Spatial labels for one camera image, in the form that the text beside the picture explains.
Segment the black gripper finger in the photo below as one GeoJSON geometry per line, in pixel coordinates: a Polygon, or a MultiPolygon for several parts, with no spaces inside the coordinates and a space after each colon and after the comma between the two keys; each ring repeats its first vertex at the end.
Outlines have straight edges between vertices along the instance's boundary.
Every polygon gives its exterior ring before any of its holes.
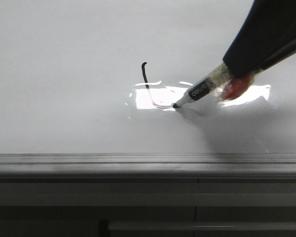
{"type": "Polygon", "coordinates": [[[242,77],[295,53],[296,0],[256,0],[223,62],[242,77]]]}
{"type": "Polygon", "coordinates": [[[266,70],[296,53],[296,36],[252,36],[246,43],[246,73],[266,70]]]}

